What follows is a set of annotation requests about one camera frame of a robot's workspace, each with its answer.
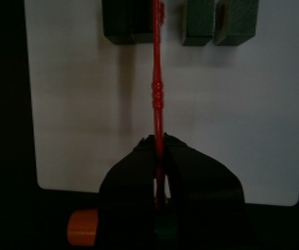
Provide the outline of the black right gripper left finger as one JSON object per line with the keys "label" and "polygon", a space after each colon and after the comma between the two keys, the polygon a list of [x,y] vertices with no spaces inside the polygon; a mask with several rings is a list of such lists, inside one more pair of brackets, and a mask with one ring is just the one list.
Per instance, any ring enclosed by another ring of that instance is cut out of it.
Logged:
{"label": "black right gripper left finger", "polygon": [[154,249],[154,142],[141,139],[98,189],[97,250]]}

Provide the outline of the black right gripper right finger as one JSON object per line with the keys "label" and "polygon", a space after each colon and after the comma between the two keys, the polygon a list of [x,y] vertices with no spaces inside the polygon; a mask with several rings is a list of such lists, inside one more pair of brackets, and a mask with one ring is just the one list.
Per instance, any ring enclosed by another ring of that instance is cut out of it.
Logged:
{"label": "black right gripper right finger", "polygon": [[165,135],[164,167],[182,250],[240,250],[248,244],[244,190],[212,157]]}

